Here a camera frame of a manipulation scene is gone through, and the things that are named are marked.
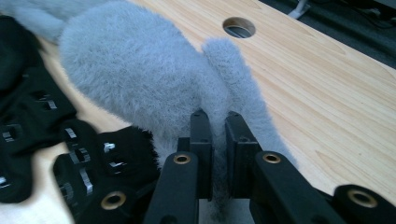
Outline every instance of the gray fur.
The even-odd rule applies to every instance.
[[[1,0],[0,12],[36,35],[57,43],[68,20],[88,8],[120,0]]]
[[[203,109],[214,139],[214,202],[201,201],[200,220],[252,221],[245,201],[228,200],[224,121],[229,111],[245,118],[264,149],[291,157],[232,41],[208,40],[199,53],[172,22],[123,1],[6,1],[0,10],[28,29],[50,41],[60,37],[62,64],[82,93],[152,132],[160,167],[176,151],[177,139],[189,136],[191,113]],[[235,211],[243,215],[236,218]]]

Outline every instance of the screw hole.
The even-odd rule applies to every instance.
[[[363,207],[374,208],[378,206],[378,202],[373,196],[361,190],[350,189],[347,196],[352,202]]]
[[[126,196],[121,191],[114,191],[109,194],[102,200],[101,205],[105,210],[114,210],[120,206],[122,206],[126,201]]]
[[[281,161],[280,157],[272,153],[265,154],[262,158],[269,163],[279,163]]]
[[[176,155],[174,157],[174,162],[177,164],[186,164],[189,163],[190,161],[191,158],[188,155],[181,154],[181,155]]]

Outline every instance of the gray plush toy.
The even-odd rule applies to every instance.
[[[27,10],[21,2],[34,8]],[[200,53],[172,22],[145,8],[124,1],[75,2],[13,0],[8,7],[2,3],[0,11],[11,12],[49,41],[59,36],[70,80],[103,109],[151,131],[159,167],[176,151],[177,139],[189,135],[191,113],[203,109],[213,133],[215,164],[214,201],[201,203],[200,220],[252,222],[246,204],[240,208],[228,200],[224,120],[229,111],[245,118],[262,148],[289,153],[238,48],[227,38],[210,39]],[[48,17],[63,25],[47,23]],[[227,211],[235,207],[238,216],[232,217]]]

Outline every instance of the wood grain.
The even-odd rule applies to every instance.
[[[396,203],[396,70],[259,1],[135,2],[174,22],[198,50],[209,37],[231,38],[258,81],[300,172],[314,187],[332,194],[336,186],[353,183]],[[250,20],[256,34],[230,37],[222,29],[230,17]],[[81,119],[99,132],[128,125],[79,94],[59,63],[57,47],[41,43],[46,66]],[[34,196],[21,204],[1,204],[0,219],[72,222],[50,176],[54,158],[64,152],[60,144],[35,155],[39,181]]]

